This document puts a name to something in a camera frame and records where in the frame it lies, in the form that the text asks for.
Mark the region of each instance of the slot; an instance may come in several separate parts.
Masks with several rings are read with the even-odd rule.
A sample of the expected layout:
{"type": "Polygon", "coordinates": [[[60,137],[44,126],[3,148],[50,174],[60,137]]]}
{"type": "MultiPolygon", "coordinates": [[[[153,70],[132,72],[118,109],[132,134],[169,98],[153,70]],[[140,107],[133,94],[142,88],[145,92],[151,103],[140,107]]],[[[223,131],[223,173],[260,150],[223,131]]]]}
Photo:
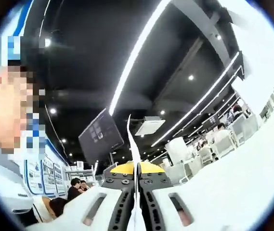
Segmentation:
{"type": "Polygon", "coordinates": [[[184,227],[189,226],[193,223],[193,217],[191,216],[188,208],[182,201],[182,199],[179,197],[177,193],[173,193],[169,195],[170,200],[172,201],[176,211],[178,212],[178,215],[182,221],[182,224],[184,227]]]}
{"type": "Polygon", "coordinates": [[[90,209],[90,211],[88,212],[87,216],[85,217],[83,223],[87,226],[91,226],[93,219],[100,207],[100,205],[102,204],[104,200],[104,197],[99,197],[96,202],[93,204],[92,208],[90,209]]]}

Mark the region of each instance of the black ceiling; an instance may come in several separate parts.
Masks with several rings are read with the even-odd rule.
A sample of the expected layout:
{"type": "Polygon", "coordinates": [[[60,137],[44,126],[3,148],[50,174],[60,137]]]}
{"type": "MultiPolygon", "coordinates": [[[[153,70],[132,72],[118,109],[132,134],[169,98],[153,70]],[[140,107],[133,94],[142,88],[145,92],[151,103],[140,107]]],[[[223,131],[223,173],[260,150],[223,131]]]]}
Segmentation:
{"type": "MultiPolygon", "coordinates": [[[[130,52],[159,2],[64,0],[60,3],[51,0],[43,17],[48,1],[34,1],[22,41],[23,61],[34,68],[38,78],[43,80],[47,107],[57,109],[51,120],[59,138],[67,139],[64,146],[67,154],[73,154],[69,157],[70,161],[86,161],[78,135],[101,110],[109,107],[130,52]],[[52,38],[50,47],[41,46],[45,37],[52,38]]],[[[238,46],[229,22],[225,20],[225,11],[216,1],[199,0],[197,3],[208,17],[214,12],[223,12],[216,28],[232,58],[238,46]]],[[[149,154],[154,157],[161,153],[167,140],[217,94],[233,74],[233,69],[240,65],[239,59],[196,109],[196,114],[189,115],[165,139],[151,147],[198,102],[225,69],[207,36],[170,3],[142,47],[115,109],[113,118],[125,140],[125,146],[114,155],[115,161],[124,163],[131,159],[126,132],[129,114],[132,114],[130,128],[134,133],[144,116],[158,116],[161,110],[166,112],[161,115],[166,122],[155,134],[135,137],[142,158],[147,158],[149,154]],[[188,80],[190,75],[195,77],[194,80],[188,80]]],[[[233,93],[231,87],[227,87],[201,116],[177,136],[189,135],[194,127],[199,127],[208,118],[209,113],[214,113],[222,105],[222,99],[233,93]]],[[[48,118],[44,118],[47,135],[63,154],[48,118]]]]}

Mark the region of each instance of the screw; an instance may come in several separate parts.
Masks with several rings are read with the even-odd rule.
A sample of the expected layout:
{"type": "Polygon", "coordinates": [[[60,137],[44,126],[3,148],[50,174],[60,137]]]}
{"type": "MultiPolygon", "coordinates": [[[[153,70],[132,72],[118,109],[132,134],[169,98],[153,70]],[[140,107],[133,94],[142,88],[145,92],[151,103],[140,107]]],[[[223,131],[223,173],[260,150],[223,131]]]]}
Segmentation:
{"type": "Polygon", "coordinates": [[[153,181],[152,181],[152,180],[145,180],[144,183],[145,183],[145,184],[152,184],[153,181]]]}
{"type": "Polygon", "coordinates": [[[107,178],[107,179],[106,179],[106,182],[107,182],[107,183],[112,183],[112,182],[113,182],[113,179],[112,179],[112,178],[107,178]]]}
{"type": "Polygon", "coordinates": [[[122,184],[129,184],[129,180],[122,180],[122,184]]]}

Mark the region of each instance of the recessed light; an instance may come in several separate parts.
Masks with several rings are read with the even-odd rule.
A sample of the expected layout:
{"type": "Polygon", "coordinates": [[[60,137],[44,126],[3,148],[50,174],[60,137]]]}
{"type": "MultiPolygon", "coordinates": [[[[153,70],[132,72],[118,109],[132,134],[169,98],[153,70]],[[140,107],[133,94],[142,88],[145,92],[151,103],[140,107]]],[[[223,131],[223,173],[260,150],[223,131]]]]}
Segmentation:
{"type": "Polygon", "coordinates": [[[55,108],[51,108],[51,109],[50,109],[50,113],[51,113],[51,114],[55,114],[55,113],[56,113],[56,109],[55,109],[55,108]]]}
{"type": "Polygon", "coordinates": [[[51,44],[50,38],[45,38],[45,47],[49,47],[51,44]]]}

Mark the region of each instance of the dark hair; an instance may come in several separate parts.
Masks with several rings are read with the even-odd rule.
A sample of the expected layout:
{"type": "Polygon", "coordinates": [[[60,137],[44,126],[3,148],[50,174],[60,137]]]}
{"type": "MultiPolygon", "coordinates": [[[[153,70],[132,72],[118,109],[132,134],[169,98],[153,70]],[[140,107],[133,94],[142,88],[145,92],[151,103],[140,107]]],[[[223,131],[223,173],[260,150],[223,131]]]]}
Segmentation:
{"type": "Polygon", "coordinates": [[[58,218],[63,214],[64,206],[67,204],[67,200],[61,197],[54,198],[49,202],[50,208],[54,211],[56,217],[58,218]]]}
{"type": "Polygon", "coordinates": [[[225,128],[224,123],[220,123],[219,125],[217,125],[217,128],[218,128],[218,129],[225,128]]]}
{"type": "Polygon", "coordinates": [[[80,183],[80,179],[79,178],[73,178],[70,181],[71,186],[75,186],[76,184],[80,183]]]}
{"type": "Polygon", "coordinates": [[[235,105],[234,106],[234,108],[233,108],[233,112],[235,113],[235,112],[241,112],[243,109],[242,109],[242,107],[240,106],[240,105],[235,105]]]}

